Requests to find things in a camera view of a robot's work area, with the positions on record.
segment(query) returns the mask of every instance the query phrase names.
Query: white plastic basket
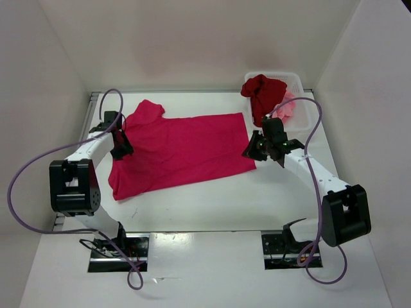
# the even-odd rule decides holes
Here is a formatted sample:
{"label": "white plastic basket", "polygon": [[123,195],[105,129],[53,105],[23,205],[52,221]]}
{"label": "white plastic basket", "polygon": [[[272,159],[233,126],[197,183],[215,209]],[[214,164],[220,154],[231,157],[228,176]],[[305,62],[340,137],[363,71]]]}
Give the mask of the white plastic basket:
{"label": "white plastic basket", "polygon": [[[304,90],[301,85],[300,78],[297,74],[294,73],[284,73],[284,72],[251,72],[245,75],[245,81],[253,78],[257,75],[263,74],[267,78],[278,79],[287,84],[287,90],[294,94],[296,97],[303,96]],[[295,101],[294,116],[291,117],[284,124],[284,131],[286,132],[307,132],[313,128],[313,122],[308,111],[309,101]],[[247,110],[248,115],[246,117],[250,119],[254,129],[260,130],[260,127],[257,127],[253,123],[252,113],[251,113],[251,102],[250,98],[247,98]]]}

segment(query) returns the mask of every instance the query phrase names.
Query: red shirt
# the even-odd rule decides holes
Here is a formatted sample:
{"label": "red shirt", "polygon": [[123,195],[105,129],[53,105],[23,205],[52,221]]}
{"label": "red shirt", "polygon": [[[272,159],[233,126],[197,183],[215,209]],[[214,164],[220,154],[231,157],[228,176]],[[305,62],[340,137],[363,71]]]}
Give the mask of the red shirt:
{"label": "red shirt", "polygon": [[127,117],[134,153],[113,161],[109,184],[115,200],[256,168],[241,156],[249,142],[241,113],[181,119],[165,119],[164,113],[144,100]]}

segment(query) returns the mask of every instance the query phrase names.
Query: wall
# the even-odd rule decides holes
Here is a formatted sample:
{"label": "wall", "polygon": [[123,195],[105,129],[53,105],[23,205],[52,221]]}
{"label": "wall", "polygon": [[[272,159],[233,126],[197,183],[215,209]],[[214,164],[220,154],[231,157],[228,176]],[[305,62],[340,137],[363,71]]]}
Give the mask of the wall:
{"label": "wall", "polygon": [[262,69],[312,88],[358,0],[39,2],[89,90],[238,90]]}
{"label": "wall", "polygon": [[315,96],[339,175],[368,192],[371,241],[394,307],[409,307],[411,14],[363,0]]}
{"label": "wall", "polygon": [[[18,307],[39,235],[25,232],[11,217],[8,182],[29,158],[78,139],[88,99],[36,1],[0,0],[0,42],[0,297],[2,307]],[[13,194],[19,214],[41,228],[55,217],[49,206],[51,159],[29,168]]]}

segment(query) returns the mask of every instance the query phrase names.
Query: white table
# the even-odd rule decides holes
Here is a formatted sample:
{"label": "white table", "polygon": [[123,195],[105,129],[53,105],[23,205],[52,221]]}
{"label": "white table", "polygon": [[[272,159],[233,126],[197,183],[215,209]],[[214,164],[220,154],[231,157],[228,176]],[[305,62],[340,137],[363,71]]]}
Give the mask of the white table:
{"label": "white table", "polygon": [[[249,133],[252,130],[246,101],[238,93],[125,94],[123,112],[133,112],[144,98],[162,104],[165,117],[243,112]],[[109,95],[104,110],[117,108],[118,98]],[[310,110],[316,119],[316,108]],[[92,126],[97,121],[95,110]],[[304,135],[292,137],[304,141]],[[322,125],[310,151],[335,172]],[[150,236],[144,289],[129,289],[126,273],[87,273],[89,251],[78,239],[92,235],[44,235],[21,307],[391,307],[368,237],[343,245],[349,270],[337,285],[318,285],[303,269],[264,270],[261,236],[252,230],[278,229],[298,218],[315,217],[316,206],[313,193],[277,164],[257,167],[118,203],[107,183],[107,155],[97,168],[102,205],[128,232],[156,232]],[[64,228],[74,227],[78,223],[66,219]],[[204,232],[222,230],[242,232]],[[176,231],[203,232],[161,233]],[[342,257],[325,244],[320,249],[324,267],[312,272],[331,280],[342,271]]]}

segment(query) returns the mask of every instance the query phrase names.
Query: red cloth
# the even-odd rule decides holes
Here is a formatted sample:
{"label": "red cloth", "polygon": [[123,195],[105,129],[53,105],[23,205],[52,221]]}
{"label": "red cloth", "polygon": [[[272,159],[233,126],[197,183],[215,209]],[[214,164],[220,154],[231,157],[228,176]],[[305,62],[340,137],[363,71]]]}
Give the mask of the red cloth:
{"label": "red cloth", "polygon": [[254,125],[261,127],[263,117],[283,100],[287,84],[260,74],[244,83],[241,95],[251,100]]}
{"label": "red cloth", "polygon": [[165,119],[161,105],[142,101],[127,117],[133,155],[113,161],[109,184],[115,200],[177,185],[254,170],[241,153],[249,142],[239,114]]}

